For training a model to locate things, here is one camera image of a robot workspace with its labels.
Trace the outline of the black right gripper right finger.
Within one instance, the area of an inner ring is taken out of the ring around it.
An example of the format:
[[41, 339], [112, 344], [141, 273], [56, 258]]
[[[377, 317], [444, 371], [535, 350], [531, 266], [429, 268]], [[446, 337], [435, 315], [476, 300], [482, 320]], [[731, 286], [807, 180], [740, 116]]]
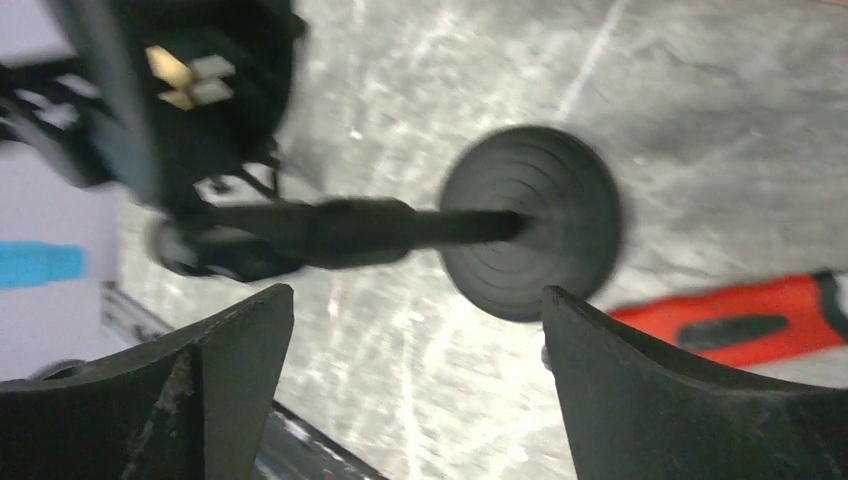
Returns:
[[847, 393], [727, 367], [543, 293], [551, 371], [581, 479], [843, 479]]

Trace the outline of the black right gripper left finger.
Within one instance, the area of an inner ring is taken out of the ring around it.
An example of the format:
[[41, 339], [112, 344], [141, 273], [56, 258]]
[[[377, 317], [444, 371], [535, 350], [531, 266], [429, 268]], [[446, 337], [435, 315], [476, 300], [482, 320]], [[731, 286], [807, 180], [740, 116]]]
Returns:
[[293, 332], [276, 284], [205, 320], [1, 386], [5, 479], [246, 479]]

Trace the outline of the blue microphone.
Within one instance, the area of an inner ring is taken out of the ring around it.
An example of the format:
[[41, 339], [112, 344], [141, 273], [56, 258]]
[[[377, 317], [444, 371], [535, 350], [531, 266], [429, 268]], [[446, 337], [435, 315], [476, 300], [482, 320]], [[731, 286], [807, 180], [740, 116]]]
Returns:
[[86, 275], [88, 256], [78, 245], [36, 241], [1, 242], [1, 289], [76, 280]]

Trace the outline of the black shock mount desk stand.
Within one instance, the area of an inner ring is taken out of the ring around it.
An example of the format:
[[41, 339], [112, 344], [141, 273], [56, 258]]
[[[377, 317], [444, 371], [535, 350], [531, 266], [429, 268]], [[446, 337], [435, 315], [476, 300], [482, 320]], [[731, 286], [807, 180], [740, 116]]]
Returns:
[[308, 23], [288, 1], [52, 1], [76, 50], [58, 64], [100, 91], [48, 95], [81, 121], [30, 140], [71, 184], [117, 181], [161, 210], [150, 251], [189, 277], [243, 283], [341, 270], [435, 249], [482, 311], [534, 321], [544, 287], [586, 299], [612, 273], [623, 208], [601, 157], [567, 132], [496, 130], [468, 148], [434, 210], [396, 198], [286, 200], [247, 165], [279, 174], [274, 140], [299, 83]]

